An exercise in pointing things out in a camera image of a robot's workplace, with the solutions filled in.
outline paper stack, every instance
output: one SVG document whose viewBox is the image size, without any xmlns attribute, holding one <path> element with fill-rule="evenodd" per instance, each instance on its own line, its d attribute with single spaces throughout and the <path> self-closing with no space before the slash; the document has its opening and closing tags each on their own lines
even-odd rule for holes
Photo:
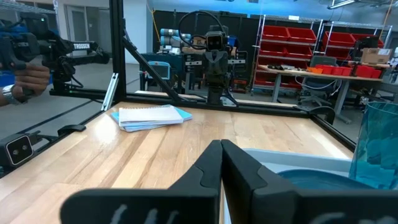
<svg viewBox="0 0 398 224">
<path fill-rule="evenodd" d="M 119 112 L 111 114 L 119 127 L 127 132 L 148 130 L 180 124 L 192 119 L 192 114 L 172 105 L 151 108 L 120 108 Z"/>
</svg>

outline white notepad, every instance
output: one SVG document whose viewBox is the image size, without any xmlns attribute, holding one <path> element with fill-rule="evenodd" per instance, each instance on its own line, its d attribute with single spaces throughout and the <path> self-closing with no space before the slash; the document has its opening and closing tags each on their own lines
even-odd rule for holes
<svg viewBox="0 0 398 224">
<path fill-rule="evenodd" d="M 152 108 L 120 108 L 120 123 L 155 122 L 182 123 L 183 118 L 173 106 L 158 106 Z"/>
</svg>

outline workbench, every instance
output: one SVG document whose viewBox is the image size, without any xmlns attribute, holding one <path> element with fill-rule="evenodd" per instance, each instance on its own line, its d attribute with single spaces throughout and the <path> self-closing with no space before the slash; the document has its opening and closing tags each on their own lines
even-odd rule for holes
<svg viewBox="0 0 398 224">
<path fill-rule="evenodd" d="M 349 90 L 350 81 L 366 81 L 366 82 L 376 82 L 376 83 L 382 82 L 382 79 L 379 78 L 363 78 L 363 77 L 351 77 L 351 76 L 346 77 L 339 75 L 318 74 L 306 71 L 276 70 L 276 69 L 269 69 L 267 65 L 259 65 L 259 67 L 262 68 L 265 72 L 277 74 L 274 84 L 274 91 L 272 92 L 272 102 L 277 102 L 282 75 L 293 76 L 293 77 L 309 77 L 309 78 L 324 78 L 329 80 L 341 80 L 341 87 L 339 90 L 339 94 L 334 109 L 336 117 L 342 119 L 346 124 L 350 124 L 351 120 L 341 115 L 341 109 L 343 107 L 344 100 Z"/>
<path fill-rule="evenodd" d="M 0 223 L 60 223 L 63 201 L 82 189 L 166 189 L 214 139 L 229 139 L 241 148 L 353 156 L 305 118 L 182 108 L 193 115 L 191 121 L 127 133 L 110 116 L 119 108 L 148 106 L 153 105 L 118 103 L 83 132 L 72 133 L 0 179 Z"/>
</svg>

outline ceiling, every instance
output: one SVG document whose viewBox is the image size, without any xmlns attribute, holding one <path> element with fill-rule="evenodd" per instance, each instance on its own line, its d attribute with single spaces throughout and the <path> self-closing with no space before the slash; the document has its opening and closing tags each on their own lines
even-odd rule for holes
<svg viewBox="0 0 398 224">
<path fill-rule="evenodd" d="M 390 0 L 362 0 L 330 10 L 332 0 L 258 0 L 258 3 L 248 2 L 257 0 L 152 0 L 157 10 L 190 12 L 194 10 L 229 11 L 245 14 L 270 14 L 278 16 L 301 16 L 334 21 L 380 23 L 381 18 L 389 6 Z M 377 19 L 370 20 L 369 13 L 378 13 Z"/>
</svg>

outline person's hand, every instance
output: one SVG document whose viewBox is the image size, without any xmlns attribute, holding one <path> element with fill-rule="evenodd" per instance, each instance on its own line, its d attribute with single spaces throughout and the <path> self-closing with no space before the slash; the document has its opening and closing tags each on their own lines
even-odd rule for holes
<svg viewBox="0 0 398 224">
<path fill-rule="evenodd" d="M 14 97 L 23 97 L 22 88 L 32 90 L 35 96 L 39 96 L 49 84 L 50 70 L 41 65 L 26 63 L 26 69 L 14 70 L 15 87 L 12 94 Z"/>
</svg>

